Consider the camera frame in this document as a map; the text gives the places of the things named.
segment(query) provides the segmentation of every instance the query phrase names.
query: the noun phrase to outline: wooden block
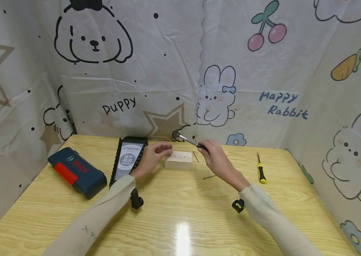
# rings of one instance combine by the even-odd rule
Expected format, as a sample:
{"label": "wooden block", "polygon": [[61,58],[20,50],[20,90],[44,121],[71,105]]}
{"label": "wooden block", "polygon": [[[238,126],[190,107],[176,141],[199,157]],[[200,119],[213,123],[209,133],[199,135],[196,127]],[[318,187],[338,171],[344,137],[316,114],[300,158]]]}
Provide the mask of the wooden block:
{"label": "wooden block", "polygon": [[165,159],[165,168],[190,170],[192,168],[192,152],[173,151]]}

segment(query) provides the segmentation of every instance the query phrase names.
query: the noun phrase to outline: red label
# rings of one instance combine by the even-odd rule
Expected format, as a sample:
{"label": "red label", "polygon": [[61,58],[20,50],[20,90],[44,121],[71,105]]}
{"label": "red label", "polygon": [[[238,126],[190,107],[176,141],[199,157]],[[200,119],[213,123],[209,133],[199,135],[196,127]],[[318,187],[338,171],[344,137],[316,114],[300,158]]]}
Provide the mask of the red label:
{"label": "red label", "polygon": [[74,184],[74,182],[78,179],[77,176],[74,175],[74,173],[70,172],[70,170],[65,167],[64,164],[59,162],[54,166],[54,170],[58,172],[58,174],[66,180],[71,186]]}
{"label": "red label", "polygon": [[84,165],[82,165],[80,162],[78,162],[78,160],[75,160],[72,164],[75,167],[77,167],[78,170],[80,170],[82,173],[86,173],[88,171]]}

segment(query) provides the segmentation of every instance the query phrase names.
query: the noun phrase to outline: person's left hand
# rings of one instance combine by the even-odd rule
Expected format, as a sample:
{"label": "person's left hand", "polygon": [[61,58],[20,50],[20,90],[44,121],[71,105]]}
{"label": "person's left hand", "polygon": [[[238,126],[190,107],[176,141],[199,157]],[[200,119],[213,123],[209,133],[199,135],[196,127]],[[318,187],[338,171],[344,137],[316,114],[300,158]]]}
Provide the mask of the person's left hand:
{"label": "person's left hand", "polygon": [[159,161],[172,154],[172,151],[172,145],[164,141],[146,146],[139,165],[130,175],[134,176],[135,181],[148,176],[156,168]]}

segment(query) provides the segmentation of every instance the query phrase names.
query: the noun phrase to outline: bow on rabbit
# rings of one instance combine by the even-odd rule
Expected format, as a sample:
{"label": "bow on rabbit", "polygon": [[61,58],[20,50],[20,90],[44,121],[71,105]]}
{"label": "bow on rabbit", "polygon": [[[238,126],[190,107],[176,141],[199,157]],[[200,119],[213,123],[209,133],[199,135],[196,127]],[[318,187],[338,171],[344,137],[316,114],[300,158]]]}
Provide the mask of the bow on rabbit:
{"label": "bow on rabbit", "polygon": [[226,85],[224,85],[222,87],[222,92],[230,92],[231,94],[234,94],[236,92],[236,87],[235,86],[226,86]]}

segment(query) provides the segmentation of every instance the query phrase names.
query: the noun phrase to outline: fabric backdrop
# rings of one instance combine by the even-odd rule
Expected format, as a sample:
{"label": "fabric backdrop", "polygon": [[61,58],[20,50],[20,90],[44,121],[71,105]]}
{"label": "fabric backdrop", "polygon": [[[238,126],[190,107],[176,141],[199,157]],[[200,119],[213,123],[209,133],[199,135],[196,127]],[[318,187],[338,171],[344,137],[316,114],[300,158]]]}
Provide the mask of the fabric backdrop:
{"label": "fabric backdrop", "polygon": [[361,0],[0,0],[0,218],[74,133],[186,124],[289,150],[361,254]]}

